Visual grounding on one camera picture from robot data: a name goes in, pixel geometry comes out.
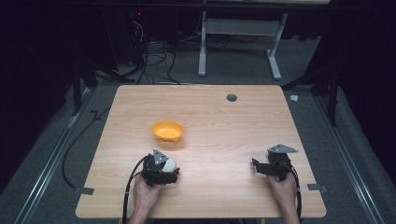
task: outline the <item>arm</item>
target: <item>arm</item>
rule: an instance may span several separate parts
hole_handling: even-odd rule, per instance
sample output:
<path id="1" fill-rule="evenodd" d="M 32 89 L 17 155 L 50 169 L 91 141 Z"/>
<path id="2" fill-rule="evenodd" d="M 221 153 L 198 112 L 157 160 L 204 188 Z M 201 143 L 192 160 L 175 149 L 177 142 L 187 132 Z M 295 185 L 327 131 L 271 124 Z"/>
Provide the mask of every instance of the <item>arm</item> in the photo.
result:
<path id="1" fill-rule="evenodd" d="M 274 198 L 279 204 L 280 215 L 284 224 L 300 224 L 296 211 L 296 182 L 291 173 L 288 173 L 286 179 L 278 181 L 276 176 L 268 175 L 268 181 L 271 184 Z"/>
<path id="2" fill-rule="evenodd" d="M 142 175 L 139 174 L 134 180 L 134 212 L 131 215 L 129 224 L 144 224 L 149 211 L 157 202 L 162 185 L 150 187 L 146 184 Z"/>

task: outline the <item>wooden table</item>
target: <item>wooden table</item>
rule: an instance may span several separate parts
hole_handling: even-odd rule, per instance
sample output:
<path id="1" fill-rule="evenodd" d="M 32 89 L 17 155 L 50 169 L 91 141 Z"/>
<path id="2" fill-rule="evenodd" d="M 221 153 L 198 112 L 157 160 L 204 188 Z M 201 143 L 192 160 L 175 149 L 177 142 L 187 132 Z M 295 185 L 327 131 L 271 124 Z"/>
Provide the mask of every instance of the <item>wooden table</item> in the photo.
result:
<path id="1" fill-rule="evenodd" d="M 184 126 L 177 143 L 154 137 L 151 126 L 161 120 Z M 268 162 L 267 148 L 277 144 L 299 150 L 289 156 L 303 189 L 302 217 L 325 216 L 320 193 L 307 188 L 316 180 L 278 86 L 121 86 L 85 183 L 94 193 L 81 195 L 77 216 L 121 217 L 129 175 L 157 148 L 180 174 L 150 217 L 280 217 L 269 182 L 251 162 Z"/>

